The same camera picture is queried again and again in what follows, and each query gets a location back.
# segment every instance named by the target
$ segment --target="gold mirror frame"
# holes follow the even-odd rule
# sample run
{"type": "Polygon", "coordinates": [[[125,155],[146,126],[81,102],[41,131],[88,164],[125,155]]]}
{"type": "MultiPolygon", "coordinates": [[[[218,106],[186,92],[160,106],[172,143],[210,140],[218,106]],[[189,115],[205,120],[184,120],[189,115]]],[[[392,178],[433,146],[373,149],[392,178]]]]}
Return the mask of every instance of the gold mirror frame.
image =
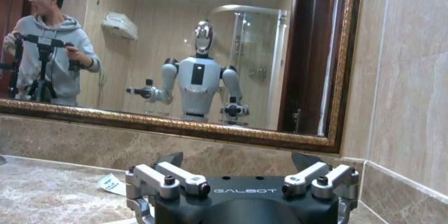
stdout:
{"type": "Polygon", "coordinates": [[[354,34],[360,0],[342,0],[340,41],[328,137],[308,136],[276,131],[225,126],[218,124],[188,122],[176,119],[145,116],[45,103],[0,99],[0,113],[29,116],[68,122],[112,126],[178,136],[208,138],[240,144],[266,147],[338,153],[342,138],[344,114],[350,75],[354,34]]]}

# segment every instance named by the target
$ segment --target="glass shower enclosure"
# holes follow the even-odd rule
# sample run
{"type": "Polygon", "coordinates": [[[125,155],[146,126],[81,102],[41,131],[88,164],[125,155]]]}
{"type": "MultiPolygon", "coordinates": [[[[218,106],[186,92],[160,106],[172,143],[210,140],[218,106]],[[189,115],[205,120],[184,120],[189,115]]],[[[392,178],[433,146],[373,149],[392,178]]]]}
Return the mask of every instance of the glass shower enclosure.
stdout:
{"type": "MultiPolygon", "coordinates": [[[[278,109],[281,92],[281,59],[286,28],[286,11],[242,5],[225,5],[212,10],[214,27],[212,57],[222,66],[232,65],[240,76],[242,103],[249,116],[240,118],[248,127],[276,130],[273,110],[278,109]]],[[[224,104],[229,101],[225,89],[224,104]]]]}

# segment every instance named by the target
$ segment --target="robot face visor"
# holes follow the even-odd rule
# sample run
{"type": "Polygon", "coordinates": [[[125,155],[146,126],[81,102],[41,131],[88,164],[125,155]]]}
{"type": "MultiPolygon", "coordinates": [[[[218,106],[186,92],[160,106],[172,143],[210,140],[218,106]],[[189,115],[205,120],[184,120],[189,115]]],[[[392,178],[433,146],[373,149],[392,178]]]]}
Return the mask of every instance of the robot face visor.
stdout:
{"type": "Polygon", "coordinates": [[[205,54],[212,47],[213,29],[208,23],[200,23],[194,30],[194,46],[200,54],[205,54]]]}

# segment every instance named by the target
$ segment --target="metal bracket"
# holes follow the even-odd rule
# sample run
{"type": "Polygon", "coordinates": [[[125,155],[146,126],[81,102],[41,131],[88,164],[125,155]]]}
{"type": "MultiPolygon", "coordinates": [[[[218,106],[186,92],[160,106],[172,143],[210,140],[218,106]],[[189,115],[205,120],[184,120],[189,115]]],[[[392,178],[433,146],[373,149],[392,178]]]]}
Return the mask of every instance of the metal bracket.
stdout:
{"type": "Polygon", "coordinates": [[[317,162],[309,166],[305,170],[294,175],[285,177],[285,184],[281,187],[281,191],[286,198],[293,196],[301,196],[306,192],[306,186],[312,181],[324,176],[330,170],[330,166],[324,162],[317,162]]]}
{"type": "Polygon", "coordinates": [[[134,211],[138,224],[153,224],[149,203],[144,196],[160,194],[165,200],[180,197],[180,182],[172,176],[164,176],[146,165],[137,165],[126,171],[126,206],[134,211]]]}
{"type": "Polygon", "coordinates": [[[184,187],[185,192],[189,195],[200,198],[206,197],[210,192],[210,187],[202,175],[192,174],[168,162],[158,163],[157,170],[161,173],[173,176],[178,180],[180,185],[184,187]]]}
{"type": "Polygon", "coordinates": [[[334,193],[340,198],[338,224],[346,224],[350,211],[357,207],[358,173],[340,165],[325,176],[312,181],[312,194],[318,199],[329,199],[334,193]]]}

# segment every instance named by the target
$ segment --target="gray hoodie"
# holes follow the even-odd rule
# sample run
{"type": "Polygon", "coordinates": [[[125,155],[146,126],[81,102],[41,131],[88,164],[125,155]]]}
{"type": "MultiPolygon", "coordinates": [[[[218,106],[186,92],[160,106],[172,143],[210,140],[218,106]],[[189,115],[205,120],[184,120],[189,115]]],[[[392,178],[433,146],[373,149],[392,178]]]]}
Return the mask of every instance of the gray hoodie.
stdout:
{"type": "MultiPolygon", "coordinates": [[[[93,51],[90,40],[81,29],[77,20],[64,15],[64,22],[54,28],[45,25],[41,17],[22,17],[14,27],[14,31],[22,35],[36,35],[70,42],[74,47],[93,59],[93,65],[86,70],[89,72],[100,71],[100,59],[93,51]]],[[[37,45],[24,41],[22,58],[18,69],[18,90],[25,89],[38,79],[40,61],[37,45]]],[[[52,99],[52,103],[61,105],[77,106],[76,96],[80,93],[78,71],[68,70],[68,57],[64,48],[54,48],[46,64],[46,80],[52,82],[57,99],[52,99]]],[[[21,92],[17,97],[24,98],[26,91],[21,92]]]]}

